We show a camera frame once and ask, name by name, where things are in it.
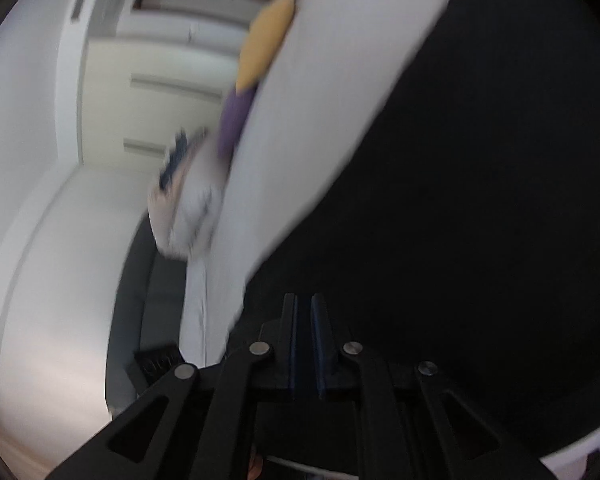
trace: cream cabinet door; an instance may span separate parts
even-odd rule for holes
[[[91,40],[82,86],[85,164],[157,171],[181,128],[216,128],[237,59],[206,50]]]

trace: yellow pillow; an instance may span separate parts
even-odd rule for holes
[[[253,86],[269,68],[294,17],[295,0],[271,0],[251,22],[240,50],[235,90]]]

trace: dark gray upholstered headboard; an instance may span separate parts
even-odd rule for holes
[[[163,257],[144,215],[126,256],[113,310],[105,399],[116,416],[136,400],[126,366],[138,350],[178,343],[186,262]]]

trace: metal screw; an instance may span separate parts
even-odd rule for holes
[[[249,346],[249,352],[253,355],[264,355],[269,351],[269,343],[265,343],[264,341],[256,341],[255,343],[251,343]]]
[[[178,366],[174,372],[175,376],[183,381],[189,379],[194,373],[196,373],[196,369],[192,365],[186,363]]]
[[[418,371],[427,377],[431,377],[438,373],[438,366],[431,361],[423,361],[418,365]]]
[[[342,349],[345,354],[358,355],[362,352],[362,345],[357,341],[349,341],[348,343],[344,343]]]

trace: bed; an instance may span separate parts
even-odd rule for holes
[[[373,287],[390,304],[400,274],[365,273],[365,259],[385,271],[387,254],[417,254],[398,270],[418,281],[399,290],[407,304],[424,302],[423,314],[412,325],[410,311],[395,317],[393,347],[368,314],[358,332],[387,351],[410,338],[400,359],[435,356],[533,452],[551,454],[600,427],[600,164],[591,160],[600,162],[600,27],[580,0],[300,0],[235,154],[210,251],[187,267],[180,351],[199,366],[219,362],[230,333],[229,348],[276,317],[285,287],[325,288],[344,317]],[[421,174],[426,185],[404,184]],[[452,183],[444,207],[429,203],[443,177]],[[470,192],[478,187],[486,195]],[[520,203],[538,216],[505,214]],[[399,222],[409,236],[396,234]],[[552,227],[545,238],[540,224]],[[369,235],[383,230],[393,235]],[[565,249],[572,239],[582,246]],[[523,249],[524,265],[502,256]],[[554,267],[551,286],[523,272]],[[322,280],[326,269],[337,279]],[[476,282],[480,274],[492,281]],[[556,296],[559,283],[568,298]],[[463,367],[453,354],[467,339]]]

